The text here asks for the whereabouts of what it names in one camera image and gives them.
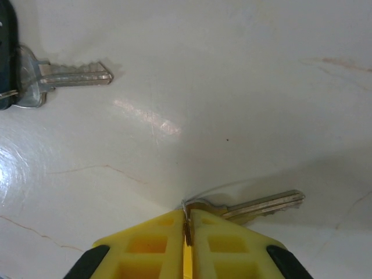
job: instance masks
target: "white tile floor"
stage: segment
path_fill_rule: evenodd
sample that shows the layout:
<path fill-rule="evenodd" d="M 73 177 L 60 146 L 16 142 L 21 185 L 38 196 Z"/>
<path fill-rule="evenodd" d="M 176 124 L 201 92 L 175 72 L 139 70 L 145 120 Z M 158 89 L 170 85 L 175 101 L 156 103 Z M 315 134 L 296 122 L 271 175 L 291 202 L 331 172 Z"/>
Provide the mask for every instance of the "white tile floor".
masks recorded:
<path fill-rule="evenodd" d="M 371 278 L 370 1 L 12 2 L 39 58 L 115 80 L 0 112 L 0 272 L 62 278 L 96 239 L 226 185 L 212 198 L 302 190 L 251 228 L 314 278 Z"/>

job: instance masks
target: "silver key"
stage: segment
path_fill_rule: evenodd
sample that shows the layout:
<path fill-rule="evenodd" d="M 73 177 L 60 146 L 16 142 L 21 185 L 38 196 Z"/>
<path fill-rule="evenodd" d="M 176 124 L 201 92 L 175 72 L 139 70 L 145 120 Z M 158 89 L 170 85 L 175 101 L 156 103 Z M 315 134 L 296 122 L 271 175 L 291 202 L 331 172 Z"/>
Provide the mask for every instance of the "silver key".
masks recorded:
<path fill-rule="evenodd" d="M 56 87 L 107 85 L 112 80 L 113 75 L 101 62 L 81 67 L 51 65 L 47 60 L 37 60 L 29 48 L 21 46 L 19 97 L 15 105 L 38 108 Z"/>

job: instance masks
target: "black key fob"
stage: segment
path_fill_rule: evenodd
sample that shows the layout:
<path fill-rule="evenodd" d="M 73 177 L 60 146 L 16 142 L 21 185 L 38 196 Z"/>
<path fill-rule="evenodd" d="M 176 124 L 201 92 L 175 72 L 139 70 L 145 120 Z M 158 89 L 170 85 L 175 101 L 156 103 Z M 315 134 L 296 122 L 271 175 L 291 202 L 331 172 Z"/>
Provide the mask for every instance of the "black key fob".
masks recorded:
<path fill-rule="evenodd" d="M 0 93 L 17 90 L 18 23 L 9 0 L 0 0 Z M 0 110 L 16 102 L 16 96 L 0 99 Z"/>

